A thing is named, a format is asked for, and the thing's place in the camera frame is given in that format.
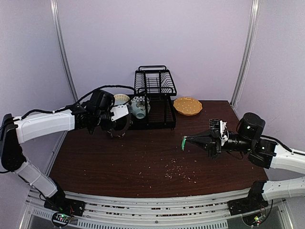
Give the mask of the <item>metal keyring disc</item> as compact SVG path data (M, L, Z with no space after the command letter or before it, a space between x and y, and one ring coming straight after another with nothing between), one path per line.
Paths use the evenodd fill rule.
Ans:
M114 127L109 129L107 133L112 138L121 138L125 135L130 125L131 125L131 115L128 114L114 121Z

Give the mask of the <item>black wire dish rack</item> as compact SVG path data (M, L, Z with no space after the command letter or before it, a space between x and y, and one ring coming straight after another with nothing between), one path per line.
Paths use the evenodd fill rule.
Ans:
M175 129L176 116L172 97L177 90L170 70L165 65L143 65L135 71L135 96L147 96L150 99L150 112L146 117L137 119L132 114L129 130Z

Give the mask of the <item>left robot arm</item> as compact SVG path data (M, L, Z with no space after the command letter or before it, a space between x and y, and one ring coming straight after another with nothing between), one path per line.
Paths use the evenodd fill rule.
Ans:
M88 101L59 110L31 110L18 117L6 114L0 127L1 164L6 172L16 173L40 191L58 212L64 212L69 206L64 191L30 162L23 154L21 144L57 132L86 128L92 134L98 126L109 130L128 114L126 105L116 106L113 94L101 89L93 92Z

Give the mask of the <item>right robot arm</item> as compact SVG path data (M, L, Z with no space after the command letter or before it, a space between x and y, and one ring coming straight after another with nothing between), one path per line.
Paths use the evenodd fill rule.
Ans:
M247 155L252 164L266 169L283 169L305 173L305 153L289 148L280 140L263 135L265 120L248 112L239 121L236 132L229 131L227 123L219 119L209 121L208 130L184 136L181 148L191 143L205 150L209 157L217 158L222 152ZM244 200L247 210L255 210L262 202L277 198L299 197L305 194L305 178L282 181L256 181Z

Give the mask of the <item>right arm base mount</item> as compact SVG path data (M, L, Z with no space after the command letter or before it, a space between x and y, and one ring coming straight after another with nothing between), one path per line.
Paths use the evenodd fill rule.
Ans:
M259 210L261 207L267 207L269 205L267 201L261 198L250 197L230 200L227 204L231 216Z

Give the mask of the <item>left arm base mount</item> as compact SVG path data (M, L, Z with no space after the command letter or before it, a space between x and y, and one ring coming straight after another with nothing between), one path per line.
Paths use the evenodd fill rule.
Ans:
M44 207L69 216L82 216L85 209L85 202L66 198L63 203L54 204L47 199L44 201Z

